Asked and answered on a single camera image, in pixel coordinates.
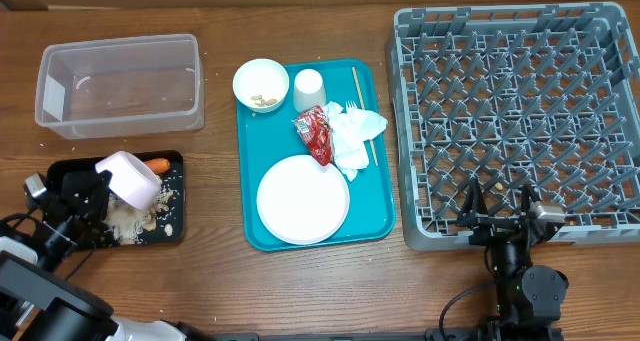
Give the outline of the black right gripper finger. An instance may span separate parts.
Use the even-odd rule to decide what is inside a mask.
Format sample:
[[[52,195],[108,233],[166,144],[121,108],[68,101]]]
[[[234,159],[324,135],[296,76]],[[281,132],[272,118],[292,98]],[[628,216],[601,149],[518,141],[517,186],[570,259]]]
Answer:
[[[467,186],[466,198],[459,212],[459,220],[467,220],[478,215],[487,216],[488,209],[478,179],[472,178]]]
[[[521,203],[520,211],[521,215],[530,215],[535,212],[537,203],[541,201],[538,193],[530,183],[525,183],[521,186]]]

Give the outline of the white rice pile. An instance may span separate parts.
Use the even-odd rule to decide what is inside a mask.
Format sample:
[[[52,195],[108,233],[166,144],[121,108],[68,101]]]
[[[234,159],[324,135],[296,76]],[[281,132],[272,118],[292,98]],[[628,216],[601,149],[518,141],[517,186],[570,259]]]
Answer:
[[[119,201],[109,204],[104,222],[120,245],[138,244],[143,232],[156,228],[153,212],[136,209]]]

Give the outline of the pink bowl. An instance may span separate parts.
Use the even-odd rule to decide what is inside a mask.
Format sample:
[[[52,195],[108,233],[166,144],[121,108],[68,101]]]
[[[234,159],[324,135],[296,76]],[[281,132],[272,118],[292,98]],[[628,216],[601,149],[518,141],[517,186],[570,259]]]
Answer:
[[[161,180],[139,158],[118,151],[95,164],[97,173],[111,173],[109,189],[136,209],[147,209],[161,191]]]

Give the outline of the peanuts pile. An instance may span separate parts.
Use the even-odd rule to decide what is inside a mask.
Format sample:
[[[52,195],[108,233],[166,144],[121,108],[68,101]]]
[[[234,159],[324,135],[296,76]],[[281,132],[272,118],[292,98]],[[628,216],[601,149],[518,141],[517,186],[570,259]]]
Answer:
[[[161,191],[152,204],[143,212],[141,228],[143,231],[153,231],[157,228],[158,220],[167,216],[171,210],[169,202],[174,198],[174,191]]]

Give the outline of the orange carrot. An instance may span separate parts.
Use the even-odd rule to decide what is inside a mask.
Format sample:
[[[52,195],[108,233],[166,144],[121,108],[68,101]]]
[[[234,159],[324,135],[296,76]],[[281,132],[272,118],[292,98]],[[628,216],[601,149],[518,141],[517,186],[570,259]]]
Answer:
[[[171,169],[171,165],[166,158],[155,158],[144,162],[144,164],[156,175],[160,175],[168,172]]]

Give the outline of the white napkin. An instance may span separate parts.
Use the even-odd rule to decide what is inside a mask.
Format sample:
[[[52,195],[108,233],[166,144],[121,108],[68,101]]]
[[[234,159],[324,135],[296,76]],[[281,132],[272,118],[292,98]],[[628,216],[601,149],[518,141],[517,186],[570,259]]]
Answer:
[[[342,107],[333,101],[321,108],[327,115],[331,128],[333,162],[348,181],[352,182],[359,170],[369,166],[365,142],[382,134],[388,121],[378,113],[367,110],[365,116],[368,121],[364,125],[365,117],[358,106],[355,110],[347,111],[346,106]]]

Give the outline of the red snack wrapper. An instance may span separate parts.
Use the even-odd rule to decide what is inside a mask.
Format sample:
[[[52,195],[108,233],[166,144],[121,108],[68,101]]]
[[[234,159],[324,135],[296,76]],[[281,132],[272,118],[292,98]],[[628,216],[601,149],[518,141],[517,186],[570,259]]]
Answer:
[[[313,106],[293,120],[296,131],[311,156],[321,165],[332,160],[331,128],[328,117],[320,106]]]

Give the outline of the white bowl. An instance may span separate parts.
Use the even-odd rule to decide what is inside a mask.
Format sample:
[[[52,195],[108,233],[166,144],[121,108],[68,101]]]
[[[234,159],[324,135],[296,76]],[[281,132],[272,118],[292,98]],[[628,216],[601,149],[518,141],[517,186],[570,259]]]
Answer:
[[[232,81],[236,99],[256,113],[268,113],[278,109],[284,102],[290,87],[289,74],[278,62],[259,58],[240,66]],[[256,107],[252,96],[262,95],[265,99],[275,98],[278,103],[269,107]]]

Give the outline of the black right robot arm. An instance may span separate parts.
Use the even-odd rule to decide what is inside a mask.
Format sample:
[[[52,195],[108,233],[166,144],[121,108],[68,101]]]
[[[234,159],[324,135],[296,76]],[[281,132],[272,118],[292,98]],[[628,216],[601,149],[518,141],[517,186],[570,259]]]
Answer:
[[[569,281],[548,266],[536,266],[533,246],[551,240],[565,225],[565,211],[545,203],[530,184],[520,188],[520,213],[512,217],[492,216],[482,188],[472,179],[456,219],[458,226],[472,231],[468,242],[484,248],[485,267],[492,280],[468,289],[449,303],[493,287],[498,314],[485,318],[466,337],[468,340],[561,340],[562,331],[552,324],[561,318],[561,305]]]

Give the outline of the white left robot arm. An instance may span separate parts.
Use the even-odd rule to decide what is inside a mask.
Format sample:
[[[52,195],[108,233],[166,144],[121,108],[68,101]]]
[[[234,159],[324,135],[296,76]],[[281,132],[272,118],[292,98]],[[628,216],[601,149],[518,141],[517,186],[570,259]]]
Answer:
[[[72,172],[59,188],[25,180],[27,211],[1,220],[1,337],[4,340],[186,340],[207,334],[184,322],[117,318],[94,294],[56,276],[81,247],[96,248],[107,214],[109,171]]]

